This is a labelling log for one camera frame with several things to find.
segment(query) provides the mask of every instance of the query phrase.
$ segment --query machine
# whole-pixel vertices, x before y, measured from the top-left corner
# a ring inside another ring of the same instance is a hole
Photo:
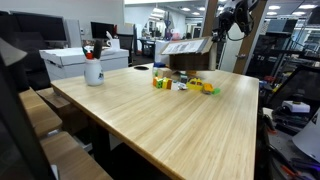
[[[305,154],[320,163],[320,108],[297,135],[292,138],[293,143]]]
[[[237,23],[244,37],[247,37],[254,25],[250,12],[258,5],[259,0],[229,0],[219,14],[219,25],[212,30],[213,42],[225,42],[229,37],[228,31],[234,23]]]

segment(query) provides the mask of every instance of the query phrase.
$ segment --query wooden plank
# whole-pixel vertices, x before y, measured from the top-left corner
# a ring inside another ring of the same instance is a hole
[[[20,93],[19,96],[38,137],[61,128],[61,119],[33,89],[30,88]]]
[[[243,58],[237,58],[236,64],[234,66],[233,72],[237,74],[243,74],[246,63],[248,61],[249,53],[252,47],[252,44],[254,42],[255,36],[259,36],[259,32],[257,32],[260,21],[263,21],[264,19],[261,19],[264,13],[264,9],[266,7],[267,1],[266,0],[260,0],[258,3],[258,6],[252,11],[252,17],[254,19],[254,28],[251,32],[251,34],[244,38],[242,40],[241,48],[239,51],[240,54],[245,54],[246,57]]]
[[[216,16],[217,8],[218,8],[217,0],[206,1],[206,11],[204,13],[205,16],[202,22],[201,37],[212,36],[213,20],[214,20],[214,17]]]
[[[172,179],[253,179],[258,79],[198,72],[221,89],[205,95],[157,89],[147,66],[105,72],[96,87],[83,76],[52,86]]]
[[[58,167],[60,179],[112,179],[66,132],[41,141],[50,162]]]

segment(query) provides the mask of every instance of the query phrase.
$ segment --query office chair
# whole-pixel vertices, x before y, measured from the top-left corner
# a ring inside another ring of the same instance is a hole
[[[293,95],[304,92],[303,102],[310,105],[313,115],[320,105],[320,68],[300,65],[267,100],[266,107],[276,109],[284,100],[293,100]]]
[[[14,32],[4,38],[18,49],[27,52],[22,59],[29,85],[34,90],[50,87],[50,78],[39,50],[47,49],[42,36],[38,32]]]
[[[126,49],[129,51],[128,64],[129,67],[132,66],[132,42],[133,42],[133,34],[117,34],[120,41],[120,48]]]

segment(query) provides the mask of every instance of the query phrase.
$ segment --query bottle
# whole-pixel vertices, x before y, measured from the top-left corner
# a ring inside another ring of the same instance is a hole
[[[84,68],[84,78],[89,86],[98,86],[103,84],[104,75],[100,60],[86,59]]]
[[[158,69],[166,67],[164,63],[161,62],[155,62],[153,63],[153,68],[152,68],[152,77],[158,77]]]

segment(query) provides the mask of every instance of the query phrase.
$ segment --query robotic arm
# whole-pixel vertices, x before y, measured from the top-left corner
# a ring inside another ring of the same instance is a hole
[[[241,32],[248,36],[253,28],[253,18],[250,12],[257,6],[259,0],[229,0],[219,14],[219,27],[212,30],[212,41],[225,41],[229,38],[228,31],[237,23]]]

